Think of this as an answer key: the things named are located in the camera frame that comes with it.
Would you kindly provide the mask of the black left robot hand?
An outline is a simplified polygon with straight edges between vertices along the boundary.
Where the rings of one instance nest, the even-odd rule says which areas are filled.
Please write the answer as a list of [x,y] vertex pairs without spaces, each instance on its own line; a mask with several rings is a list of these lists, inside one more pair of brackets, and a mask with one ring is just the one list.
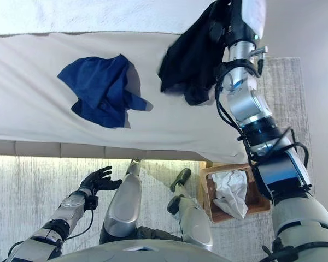
[[122,179],[112,180],[112,166],[103,167],[87,175],[80,183],[79,189],[88,189],[92,195],[100,190],[116,190],[122,184]]

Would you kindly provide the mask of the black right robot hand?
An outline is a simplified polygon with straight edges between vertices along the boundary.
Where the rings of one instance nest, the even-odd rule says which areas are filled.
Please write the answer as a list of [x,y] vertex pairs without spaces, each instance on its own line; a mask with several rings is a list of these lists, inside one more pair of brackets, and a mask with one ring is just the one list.
[[264,33],[266,1],[214,1],[207,17],[212,42],[226,47],[239,42],[256,46]]

